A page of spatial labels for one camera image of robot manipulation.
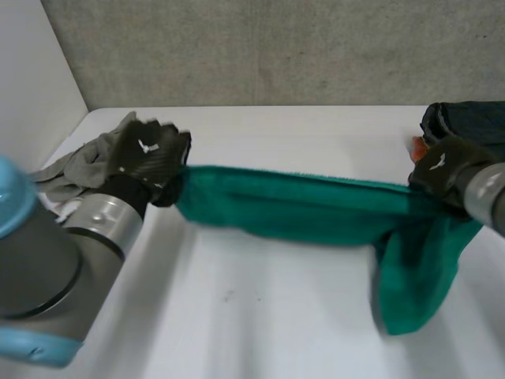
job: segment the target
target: white table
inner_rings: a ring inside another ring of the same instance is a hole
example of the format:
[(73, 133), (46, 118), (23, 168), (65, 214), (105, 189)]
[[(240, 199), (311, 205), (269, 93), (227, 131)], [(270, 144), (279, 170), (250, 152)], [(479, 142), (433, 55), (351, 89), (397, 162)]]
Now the white table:
[[(425, 107), (139, 108), (193, 134), (190, 164), (301, 171), (406, 184), (406, 141)], [(113, 129), (89, 114), (56, 151)], [(505, 242), (483, 230), (445, 303), (419, 332), (381, 336), (369, 304), (373, 251), (199, 227), (149, 208), (74, 363), (12, 378), (505, 377)]]

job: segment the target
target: white logo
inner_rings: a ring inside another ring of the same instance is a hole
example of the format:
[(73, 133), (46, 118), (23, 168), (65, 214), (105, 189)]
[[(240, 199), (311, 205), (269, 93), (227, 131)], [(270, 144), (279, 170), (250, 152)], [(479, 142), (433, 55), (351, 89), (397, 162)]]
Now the white logo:
[(155, 150), (159, 149), (158, 144), (154, 144), (152, 146), (146, 146), (145, 144), (142, 143), (141, 140), (139, 141), (139, 145), (142, 147), (142, 150), (144, 151), (144, 154), (147, 154), (148, 152), (154, 152)]
[(433, 167), (430, 167), (429, 170), (435, 170), (436, 168), (442, 167), (445, 164), (445, 153), (440, 156), (440, 161)]

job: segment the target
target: gray wall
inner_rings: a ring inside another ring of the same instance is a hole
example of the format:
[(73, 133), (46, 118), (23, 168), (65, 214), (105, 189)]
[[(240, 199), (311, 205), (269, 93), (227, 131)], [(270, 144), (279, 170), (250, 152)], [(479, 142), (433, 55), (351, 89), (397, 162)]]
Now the gray wall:
[(504, 0), (43, 0), (97, 107), (505, 99)]

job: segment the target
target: teal cloth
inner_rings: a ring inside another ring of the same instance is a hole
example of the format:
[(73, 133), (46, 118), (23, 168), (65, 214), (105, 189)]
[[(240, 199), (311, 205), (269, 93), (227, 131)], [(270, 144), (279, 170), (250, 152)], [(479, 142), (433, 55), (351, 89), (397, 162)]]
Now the teal cloth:
[(177, 207), (187, 220), (265, 237), (373, 244), (380, 313), (392, 335), (418, 330), (437, 311), (481, 229), (405, 186), (231, 167), (188, 167)]

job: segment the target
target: orange object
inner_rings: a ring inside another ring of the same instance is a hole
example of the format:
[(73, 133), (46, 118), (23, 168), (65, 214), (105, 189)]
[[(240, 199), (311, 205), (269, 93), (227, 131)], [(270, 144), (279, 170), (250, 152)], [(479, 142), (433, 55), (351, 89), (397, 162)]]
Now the orange object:
[(410, 153), (410, 158), (414, 163), (419, 162), (428, 151), (428, 146), (422, 137), (412, 137), (413, 151)]

